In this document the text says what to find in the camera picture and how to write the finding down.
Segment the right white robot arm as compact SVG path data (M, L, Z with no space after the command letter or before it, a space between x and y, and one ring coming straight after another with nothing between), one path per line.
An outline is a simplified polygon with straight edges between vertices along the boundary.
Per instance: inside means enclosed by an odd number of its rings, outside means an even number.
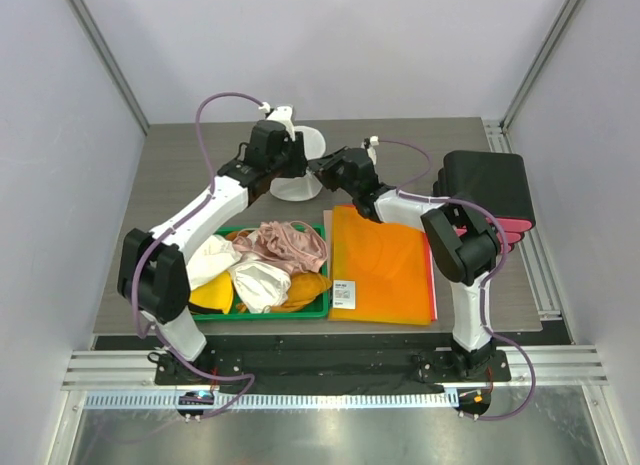
M493 216L460 199L401 194L379 179L362 148L312 159L309 169L324 188L345 191L362 218L425 232L436 267L451 286L453 371L465 380L483 374L496 350L488 304L504 237L490 224Z

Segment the white mesh laundry bag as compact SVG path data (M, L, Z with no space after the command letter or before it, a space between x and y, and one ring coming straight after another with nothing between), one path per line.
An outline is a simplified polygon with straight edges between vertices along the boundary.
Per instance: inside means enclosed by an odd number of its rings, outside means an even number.
M296 126L304 142L305 157L308 160L319 159L326 152L326 141L322 133L309 126ZM303 177L278 178L270 185L270 193L279 200L304 202L314 199L322 190L320 181L308 171Z

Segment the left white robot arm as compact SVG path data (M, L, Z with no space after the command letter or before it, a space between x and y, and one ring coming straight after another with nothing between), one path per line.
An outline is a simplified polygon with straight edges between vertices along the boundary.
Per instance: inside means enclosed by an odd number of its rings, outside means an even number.
M191 203L151 231L134 228L126 234L117 292L131 304L135 325L145 317L155 327L190 383L205 382L213 360L188 309L187 262L214 232L268 192L273 180L297 178L306 171L300 128L260 120L236 156Z

